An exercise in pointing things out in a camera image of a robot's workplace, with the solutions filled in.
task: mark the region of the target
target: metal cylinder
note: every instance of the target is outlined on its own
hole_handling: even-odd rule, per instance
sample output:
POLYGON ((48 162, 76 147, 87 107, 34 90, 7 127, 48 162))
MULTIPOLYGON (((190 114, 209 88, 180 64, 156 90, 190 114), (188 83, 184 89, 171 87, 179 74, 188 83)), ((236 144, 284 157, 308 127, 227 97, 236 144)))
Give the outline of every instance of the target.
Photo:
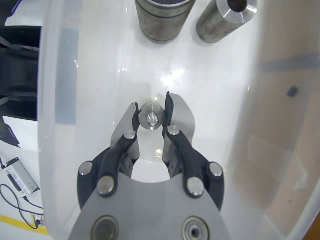
POLYGON ((139 123, 148 130, 156 130, 165 118, 163 108, 155 101, 146 102, 139 111, 139 123))
POLYGON ((143 34, 167 43, 180 33, 196 0, 134 0, 143 34))
POLYGON ((211 0, 197 21, 197 34, 204 42, 218 42, 256 12, 257 0, 211 0))

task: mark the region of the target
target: black cable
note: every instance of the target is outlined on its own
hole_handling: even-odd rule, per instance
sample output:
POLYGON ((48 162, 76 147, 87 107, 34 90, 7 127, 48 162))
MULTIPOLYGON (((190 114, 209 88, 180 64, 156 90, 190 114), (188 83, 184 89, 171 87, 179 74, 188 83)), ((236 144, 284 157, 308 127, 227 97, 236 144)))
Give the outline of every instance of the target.
POLYGON ((38 205, 35 205, 35 204, 33 204, 32 202, 30 202, 26 196, 23 196, 22 198, 23 198, 27 203, 29 203, 29 204, 33 205, 34 207, 37 207, 37 208, 43 209, 42 207, 40 207, 40 206, 38 206, 38 205))
POLYGON ((2 198, 5 200, 6 203, 10 204, 12 207, 14 207, 14 208, 16 208, 16 209, 19 210, 19 214, 20 214, 21 218, 26 222, 26 224, 27 224, 29 227, 31 227, 31 228, 34 229, 34 230, 38 229, 40 221, 39 221, 39 220, 34 221, 34 223, 35 223, 35 228, 34 228, 34 227, 32 227, 32 226, 28 223, 28 221, 27 221, 27 220, 25 219, 25 217, 23 216, 22 212, 27 212, 27 213, 34 214, 34 215, 43 215, 43 213, 36 213, 36 212, 33 212, 33 211, 29 211, 29 210, 25 210, 25 209, 20 208, 18 197, 16 196, 16 194, 14 193, 14 191, 13 191, 8 185, 0 184, 0 194, 1 194, 2 198), (14 197, 15 197, 15 199, 16 199, 17 206, 14 206, 12 203, 10 203, 10 202, 3 196, 2 192, 1 192, 1 186, 5 186, 5 187, 7 187, 7 188, 11 191, 11 193, 14 195, 14 197))
POLYGON ((3 165, 1 158, 0 158, 0 167, 1 169, 4 169, 6 167, 5 165, 3 165))

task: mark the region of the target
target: power outlet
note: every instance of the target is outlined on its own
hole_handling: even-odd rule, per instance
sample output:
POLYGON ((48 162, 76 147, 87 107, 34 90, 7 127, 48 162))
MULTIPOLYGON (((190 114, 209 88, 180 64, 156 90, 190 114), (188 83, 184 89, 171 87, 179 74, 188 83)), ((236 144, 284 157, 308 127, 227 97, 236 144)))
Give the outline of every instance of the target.
POLYGON ((35 214, 31 213, 31 218, 32 218, 33 223, 36 223, 36 220, 39 220, 40 221, 39 225, 45 225, 44 224, 44 217, 42 215, 35 215, 35 214))

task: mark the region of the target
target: hollow metal tube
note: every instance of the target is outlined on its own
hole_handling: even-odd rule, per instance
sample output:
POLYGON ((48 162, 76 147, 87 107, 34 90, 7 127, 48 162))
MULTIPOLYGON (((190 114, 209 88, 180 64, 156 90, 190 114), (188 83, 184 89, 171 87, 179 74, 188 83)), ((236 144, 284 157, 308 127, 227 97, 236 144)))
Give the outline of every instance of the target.
POLYGON ((207 43, 218 42, 256 12, 257 0, 211 0, 197 21, 197 34, 207 43))
POLYGON ((196 0, 134 0, 143 34, 167 43, 180 33, 196 0))

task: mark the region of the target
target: white plastic bin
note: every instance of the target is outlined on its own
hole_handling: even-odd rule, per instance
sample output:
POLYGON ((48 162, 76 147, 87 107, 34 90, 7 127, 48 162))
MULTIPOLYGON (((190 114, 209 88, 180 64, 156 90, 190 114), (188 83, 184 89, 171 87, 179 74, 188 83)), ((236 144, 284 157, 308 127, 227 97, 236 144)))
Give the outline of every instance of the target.
MULTIPOLYGON (((48 0, 38 130, 54 239, 67 239, 80 213, 80 164, 110 145, 131 102, 164 105, 167 91, 193 112, 195 149, 224 168, 221 214, 232 239, 302 239, 320 207, 319 0, 258 0, 253 20, 206 44, 195 24, 209 1, 196 1, 173 42, 155 44, 134 0, 48 0)), ((139 128, 132 178, 169 178, 159 129, 139 128)))

